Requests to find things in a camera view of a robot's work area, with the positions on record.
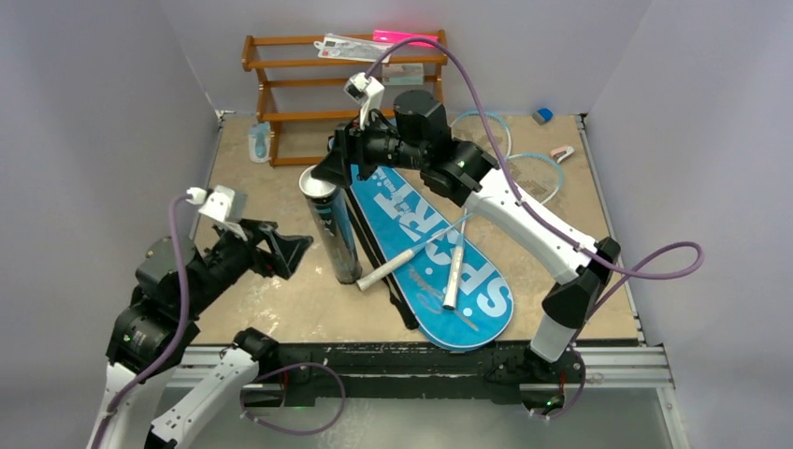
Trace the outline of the black shuttlecock tube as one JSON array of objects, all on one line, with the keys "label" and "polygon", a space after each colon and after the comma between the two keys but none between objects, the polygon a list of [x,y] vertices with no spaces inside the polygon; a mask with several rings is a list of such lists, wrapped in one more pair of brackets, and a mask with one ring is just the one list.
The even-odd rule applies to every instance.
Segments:
[{"label": "black shuttlecock tube", "polygon": [[341,189],[338,188],[329,198],[305,199],[336,279],[341,284],[356,283],[362,276],[362,267],[356,250],[352,221]]}]

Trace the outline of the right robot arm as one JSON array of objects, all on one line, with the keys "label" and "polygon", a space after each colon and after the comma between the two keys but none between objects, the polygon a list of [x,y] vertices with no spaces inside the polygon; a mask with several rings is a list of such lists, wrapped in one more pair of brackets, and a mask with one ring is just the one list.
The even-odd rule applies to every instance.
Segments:
[{"label": "right robot arm", "polygon": [[555,284],[542,302],[525,367],[536,380],[550,379],[609,283],[619,244],[566,224],[513,182],[506,162],[453,137],[445,107],[430,92],[399,94],[394,123],[372,106],[374,94],[356,87],[346,92],[359,104],[359,116],[336,128],[334,143],[313,176],[347,188],[379,167],[416,170],[432,193],[490,221],[530,252]]}]

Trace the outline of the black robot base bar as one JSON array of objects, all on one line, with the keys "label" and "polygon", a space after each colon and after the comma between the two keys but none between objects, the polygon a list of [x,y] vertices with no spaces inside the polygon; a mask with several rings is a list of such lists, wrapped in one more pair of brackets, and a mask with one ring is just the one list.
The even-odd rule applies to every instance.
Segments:
[{"label": "black robot base bar", "polygon": [[288,407],[319,398],[479,399],[553,411],[585,373],[572,350],[547,362],[525,340],[459,354],[425,342],[279,343],[243,333],[234,343],[252,351],[262,377],[257,389]]}]

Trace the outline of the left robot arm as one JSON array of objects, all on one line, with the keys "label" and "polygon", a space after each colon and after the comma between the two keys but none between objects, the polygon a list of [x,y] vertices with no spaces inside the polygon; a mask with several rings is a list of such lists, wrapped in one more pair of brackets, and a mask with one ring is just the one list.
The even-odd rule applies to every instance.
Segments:
[{"label": "left robot arm", "polygon": [[187,347],[200,314],[245,273],[289,279],[313,243],[282,236],[277,223],[243,219],[244,233],[213,227],[214,245],[199,251],[181,238],[155,241],[136,270],[129,306],[117,317],[106,356],[106,386],[90,448],[187,448],[223,405],[254,380],[279,369],[279,344],[251,327],[240,331],[220,362],[162,414],[157,405]]}]

